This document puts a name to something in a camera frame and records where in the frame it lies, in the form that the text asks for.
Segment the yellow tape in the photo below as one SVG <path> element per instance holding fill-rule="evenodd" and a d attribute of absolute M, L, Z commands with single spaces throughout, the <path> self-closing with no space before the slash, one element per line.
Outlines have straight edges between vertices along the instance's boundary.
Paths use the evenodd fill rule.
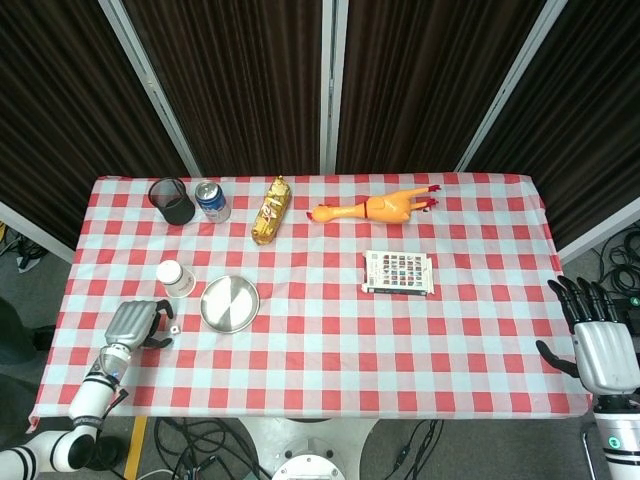
<path fill-rule="evenodd" d="M 147 428 L 147 417 L 136 417 L 133 422 L 133 432 L 131 432 L 131 443 L 129 444 L 129 455 L 127 456 L 127 466 L 124 469 L 124 477 L 127 480 L 136 480 L 138 465 L 140 464 L 140 454 L 144 443 L 144 431 Z"/>

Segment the rubber chicken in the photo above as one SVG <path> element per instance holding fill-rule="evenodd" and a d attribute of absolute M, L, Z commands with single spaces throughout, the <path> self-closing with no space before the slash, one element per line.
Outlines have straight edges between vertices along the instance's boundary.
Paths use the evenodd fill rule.
<path fill-rule="evenodd" d="M 366 202 L 348 207 L 328 207 L 318 205 L 307 216 L 315 222 L 325 223 L 339 217 L 367 218 L 386 223 L 404 223 L 411 217 L 412 210 L 432 207 L 437 200 L 429 198 L 426 202 L 411 203 L 411 197 L 427 192 L 437 192 L 440 185 L 400 190 L 381 197 L 369 197 Z"/>

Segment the tablecloth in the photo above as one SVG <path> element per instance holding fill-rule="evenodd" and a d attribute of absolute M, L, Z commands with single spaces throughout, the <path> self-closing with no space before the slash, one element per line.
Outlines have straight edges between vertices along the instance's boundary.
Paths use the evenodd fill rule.
<path fill-rule="evenodd" d="M 384 418 L 550 418 L 583 414 L 578 380 L 547 366 L 535 340 L 573 348 L 546 281 L 561 273 L 544 205 L 520 175 L 445 173 L 285 177 L 293 198 L 274 242 L 250 230 L 272 178 L 214 178 L 232 213 L 214 224 L 196 208 L 168 225 L 147 199 L 153 179 L 100 178 L 93 188 L 32 422 L 63 416 L 104 332 L 126 300 L 165 296 L 156 266 L 192 269 L 189 297 L 171 300 L 182 332 L 140 349 L 112 415 Z M 184 179 L 193 198 L 201 179 Z M 438 204 L 403 225 L 317 224 L 317 204 L 364 201 L 440 184 Z M 435 294 L 366 294 L 367 250 L 424 252 Z M 206 285 L 253 282 L 250 327 L 218 334 L 200 317 Z M 162 322 L 168 335 L 168 325 Z"/>

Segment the blue soda can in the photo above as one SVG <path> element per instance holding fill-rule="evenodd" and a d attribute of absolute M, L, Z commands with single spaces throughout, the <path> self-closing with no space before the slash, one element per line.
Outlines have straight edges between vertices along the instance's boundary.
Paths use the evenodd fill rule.
<path fill-rule="evenodd" d="M 222 223 L 231 215 L 231 207 L 224 198 L 222 188 L 215 182 L 200 182 L 196 187 L 196 201 L 207 218 L 214 223 Z"/>

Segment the black curtain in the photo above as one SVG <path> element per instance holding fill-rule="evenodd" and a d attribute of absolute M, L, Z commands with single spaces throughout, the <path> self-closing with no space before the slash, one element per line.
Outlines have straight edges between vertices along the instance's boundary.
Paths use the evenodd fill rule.
<path fill-rule="evenodd" d="M 74 248 L 98 176 L 187 175 L 97 2 L 0 3 L 0 201 Z"/>
<path fill-rule="evenodd" d="M 453 170 L 543 4 L 351 0 L 337 171 Z"/>
<path fill-rule="evenodd" d="M 126 7 L 203 174 L 318 172 L 321 0 Z"/>
<path fill-rule="evenodd" d="M 569 2 L 467 169 L 531 175 L 558 248 L 640 197 L 638 2 Z"/>

